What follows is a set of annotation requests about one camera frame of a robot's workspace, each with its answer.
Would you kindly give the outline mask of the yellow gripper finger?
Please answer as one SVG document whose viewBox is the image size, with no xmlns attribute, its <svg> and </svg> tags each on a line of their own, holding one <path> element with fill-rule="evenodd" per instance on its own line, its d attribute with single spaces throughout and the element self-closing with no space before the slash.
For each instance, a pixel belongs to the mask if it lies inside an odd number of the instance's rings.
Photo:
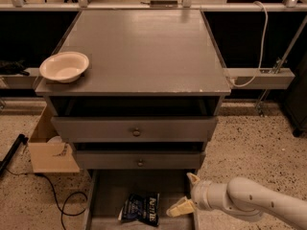
<svg viewBox="0 0 307 230">
<path fill-rule="evenodd" d="M 167 211 L 166 214 L 168 217 L 175 218 L 183 215 L 188 215 L 194 213 L 196 206 L 193 201 L 186 196 L 182 197 L 177 203 L 172 205 Z"/>
<path fill-rule="evenodd" d="M 187 177 L 190 181 L 190 185 L 192 187 L 194 187 L 195 185 L 197 185 L 201 181 L 200 178 L 197 175 L 195 175 L 191 172 L 188 172 L 186 175 L 187 175 Z"/>
</svg>

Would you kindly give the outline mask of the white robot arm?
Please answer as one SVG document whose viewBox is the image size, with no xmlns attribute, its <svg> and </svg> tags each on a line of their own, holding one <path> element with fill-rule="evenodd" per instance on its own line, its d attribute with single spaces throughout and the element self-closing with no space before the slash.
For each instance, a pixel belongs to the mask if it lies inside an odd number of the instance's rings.
<svg viewBox="0 0 307 230">
<path fill-rule="evenodd" d="M 244 177 L 214 183 L 201 180 L 191 172 L 187 176 L 191 197 L 182 197 L 166 211 L 171 218 L 198 210 L 220 210 L 237 219 L 258 221 L 266 213 L 297 230 L 307 230 L 307 202 L 304 200 L 283 195 Z"/>
</svg>

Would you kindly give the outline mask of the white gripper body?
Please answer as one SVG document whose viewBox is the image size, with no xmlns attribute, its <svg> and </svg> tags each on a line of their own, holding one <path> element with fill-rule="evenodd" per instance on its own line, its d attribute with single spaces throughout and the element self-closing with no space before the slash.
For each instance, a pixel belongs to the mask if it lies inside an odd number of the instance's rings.
<svg viewBox="0 0 307 230">
<path fill-rule="evenodd" d="M 228 206 L 227 186 L 224 183 L 214 183 L 201 180 L 191 190 L 191 198 L 199 210 L 226 210 Z"/>
</svg>

